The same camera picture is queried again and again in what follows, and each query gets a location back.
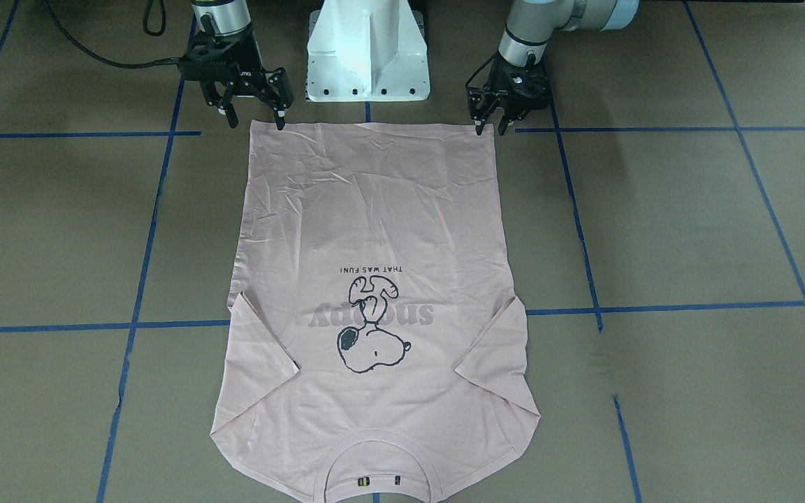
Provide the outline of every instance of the snoopy graphic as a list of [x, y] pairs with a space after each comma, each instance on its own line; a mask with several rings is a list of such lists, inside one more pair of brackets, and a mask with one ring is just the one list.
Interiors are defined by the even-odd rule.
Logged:
[[378, 365], [396, 365], [412, 347], [398, 335], [377, 327], [387, 313], [387, 299], [398, 296], [396, 284], [383, 276], [360, 276], [349, 286], [349, 303], [358, 306], [365, 321], [361, 327], [346, 327], [338, 334], [338, 351], [352, 372], [361, 374]]

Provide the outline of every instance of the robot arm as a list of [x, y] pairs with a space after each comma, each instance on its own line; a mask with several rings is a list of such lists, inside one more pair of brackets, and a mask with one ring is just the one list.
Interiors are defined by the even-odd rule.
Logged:
[[[201, 31], [195, 34], [179, 60], [185, 80], [201, 83], [204, 100], [237, 127], [234, 96], [257, 98], [269, 108], [275, 125], [284, 128], [284, 111], [293, 103], [291, 83], [284, 68], [268, 71], [245, 0], [191, 0]], [[215, 83], [224, 86], [222, 94]]]
[[[514, 0], [498, 51], [465, 83], [467, 108], [477, 133], [496, 108], [504, 109], [499, 134], [552, 101], [543, 54], [555, 29], [620, 29], [629, 24], [639, 0]], [[486, 83], [473, 80], [490, 66]]]

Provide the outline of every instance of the cable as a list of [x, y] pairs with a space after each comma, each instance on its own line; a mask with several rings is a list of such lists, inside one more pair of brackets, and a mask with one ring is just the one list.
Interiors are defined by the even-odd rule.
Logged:
[[109, 66], [115, 66], [118, 68], [125, 68], [128, 70], [138, 70], [140, 68], [150, 68], [151, 66], [170, 66], [170, 64], [179, 64], [178, 57], [169, 57], [165, 59], [156, 59], [154, 61], [148, 61], [147, 63], [137, 63], [137, 64], [130, 64], [130, 63], [117, 63], [117, 61], [111, 61], [108, 58], [100, 57], [100, 55], [93, 53], [89, 48], [86, 48], [86, 45], [80, 44], [76, 38], [70, 35], [67, 32], [67, 29], [64, 28], [64, 25], [61, 25], [60, 20], [58, 20], [57, 16], [55, 16], [55, 12], [52, 10], [52, 6], [48, 3], [48, 0], [42, 0], [42, 6], [45, 7], [45, 12], [48, 13], [48, 17], [52, 18], [53, 22], [55, 22], [55, 26], [57, 26], [58, 31], [67, 37], [68, 41], [71, 44], [76, 45], [77, 48], [80, 48], [81, 51], [88, 54], [90, 57], [93, 57], [95, 60], [101, 61], [101, 63], [108, 64]]
[[147, 28], [148, 25], [148, 18], [151, 16], [151, 7], [154, 6], [154, 0], [147, 0], [147, 6], [145, 6], [145, 15], [141, 18], [141, 29], [144, 29], [147, 35], [151, 37], [160, 37], [166, 31], [166, 6], [164, 6], [164, 0], [160, 0], [160, 29], [158, 31], [150, 31]]

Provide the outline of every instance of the wrinkled fabric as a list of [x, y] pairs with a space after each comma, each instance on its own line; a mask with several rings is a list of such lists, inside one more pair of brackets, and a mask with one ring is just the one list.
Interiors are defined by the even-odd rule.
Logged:
[[536, 429], [492, 131], [253, 123], [228, 306], [210, 435], [297, 500], [441, 501]]

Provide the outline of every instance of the cartoon dog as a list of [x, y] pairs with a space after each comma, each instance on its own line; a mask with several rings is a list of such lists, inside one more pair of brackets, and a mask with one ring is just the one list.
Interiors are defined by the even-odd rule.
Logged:
[[338, 351], [352, 372], [361, 374], [378, 365], [402, 362], [412, 344], [390, 334], [377, 323], [387, 313], [387, 299], [396, 299], [396, 284], [383, 276], [357, 277], [349, 286], [349, 303], [362, 313], [362, 327], [346, 327], [338, 334]]

